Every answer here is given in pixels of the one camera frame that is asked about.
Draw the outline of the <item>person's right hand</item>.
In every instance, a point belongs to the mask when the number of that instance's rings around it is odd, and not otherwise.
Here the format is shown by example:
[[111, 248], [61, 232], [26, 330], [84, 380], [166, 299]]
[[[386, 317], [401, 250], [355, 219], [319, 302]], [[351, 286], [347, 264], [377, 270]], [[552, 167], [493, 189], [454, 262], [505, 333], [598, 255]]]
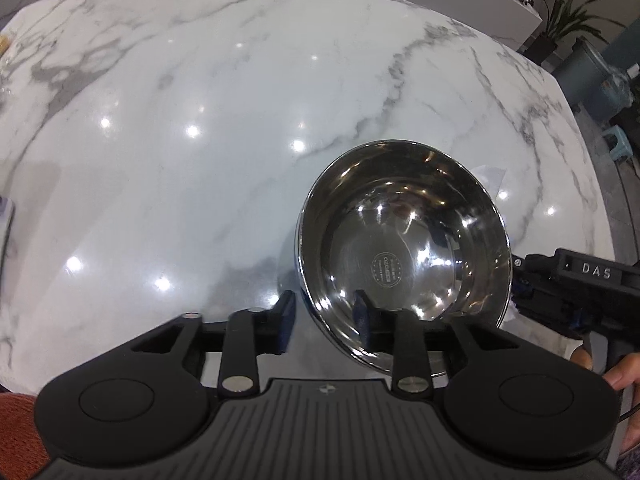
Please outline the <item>person's right hand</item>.
[[[587, 370], [593, 370], [593, 360], [590, 354], [582, 347], [577, 348], [570, 360], [586, 368]], [[640, 356], [638, 352], [629, 353], [623, 357], [623, 359], [608, 370], [603, 378], [610, 384], [615, 390], [625, 389], [631, 385], [638, 385], [640, 374]]]

